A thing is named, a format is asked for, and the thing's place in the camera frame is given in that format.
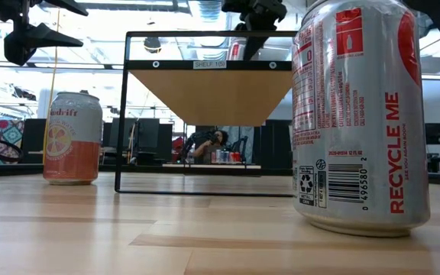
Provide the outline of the white cylinder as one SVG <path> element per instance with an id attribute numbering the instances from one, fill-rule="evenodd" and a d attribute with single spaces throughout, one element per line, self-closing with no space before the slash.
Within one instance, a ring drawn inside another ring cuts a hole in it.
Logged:
<path id="1" fill-rule="evenodd" d="M 43 88 L 40 90 L 38 96 L 37 117 L 46 118 L 50 105 L 54 100 L 53 90 L 50 88 Z"/>

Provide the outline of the wooden shelf with black frame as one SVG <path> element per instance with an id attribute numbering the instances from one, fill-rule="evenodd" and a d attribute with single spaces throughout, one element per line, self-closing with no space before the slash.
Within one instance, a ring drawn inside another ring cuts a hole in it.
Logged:
<path id="1" fill-rule="evenodd" d="M 295 31 L 129 31 L 125 35 L 118 147 L 123 144 L 128 77 L 133 75 L 184 123 L 261 126 L 292 83 L 289 61 L 133 60 L 135 37 L 245 37 L 293 39 Z"/>

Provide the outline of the black office partition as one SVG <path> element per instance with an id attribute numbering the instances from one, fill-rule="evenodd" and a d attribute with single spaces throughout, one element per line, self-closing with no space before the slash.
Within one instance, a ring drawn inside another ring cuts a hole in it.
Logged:
<path id="1" fill-rule="evenodd" d="M 24 122 L 20 163 L 43 163 L 45 126 L 45 118 L 29 118 Z"/>

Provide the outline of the orange Spindrift grapefruit can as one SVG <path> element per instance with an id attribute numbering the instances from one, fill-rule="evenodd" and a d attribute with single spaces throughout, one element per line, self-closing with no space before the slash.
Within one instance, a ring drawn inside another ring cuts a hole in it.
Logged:
<path id="1" fill-rule="evenodd" d="M 89 185 L 99 173 L 102 107 L 80 92 L 60 92 L 47 117 L 43 177 L 53 185 Z"/>

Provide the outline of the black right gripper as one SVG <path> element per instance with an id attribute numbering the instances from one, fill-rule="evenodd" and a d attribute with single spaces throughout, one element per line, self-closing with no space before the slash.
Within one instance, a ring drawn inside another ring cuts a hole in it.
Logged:
<path id="1" fill-rule="evenodd" d="M 245 31 L 246 44 L 243 61 L 249 61 L 275 31 L 275 21 L 281 22 L 287 13 L 283 0 L 222 0 L 223 12 L 239 13 L 241 23 L 236 31 Z"/>

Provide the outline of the black ceiling dome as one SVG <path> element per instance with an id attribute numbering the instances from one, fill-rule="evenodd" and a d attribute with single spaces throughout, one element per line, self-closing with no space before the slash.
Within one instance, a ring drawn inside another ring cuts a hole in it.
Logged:
<path id="1" fill-rule="evenodd" d="M 159 53 L 162 50 L 162 45 L 158 37 L 146 37 L 144 39 L 144 49 L 148 53 Z"/>

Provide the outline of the distant wooden table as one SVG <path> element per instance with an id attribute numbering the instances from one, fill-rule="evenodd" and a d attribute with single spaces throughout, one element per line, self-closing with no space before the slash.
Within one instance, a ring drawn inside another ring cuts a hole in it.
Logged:
<path id="1" fill-rule="evenodd" d="M 228 164 L 180 164 L 180 163 L 165 163 L 162 167 L 167 168 L 197 168 L 197 169 L 240 169 L 240 170 L 260 170 L 262 166 L 259 165 L 244 165 L 240 163 Z"/>

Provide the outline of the person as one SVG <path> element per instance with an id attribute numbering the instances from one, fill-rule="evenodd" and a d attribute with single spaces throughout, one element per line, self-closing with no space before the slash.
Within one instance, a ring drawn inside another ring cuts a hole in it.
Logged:
<path id="1" fill-rule="evenodd" d="M 203 164 L 210 164 L 212 162 L 212 152 L 221 150 L 225 147 L 228 141 L 228 132 L 219 130 L 215 132 L 215 136 L 217 137 L 216 142 L 212 142 L 210 140 L 205 141 L 201 145 L 199 145 L 192 155 L 199 160 L 202 160 Z"/>

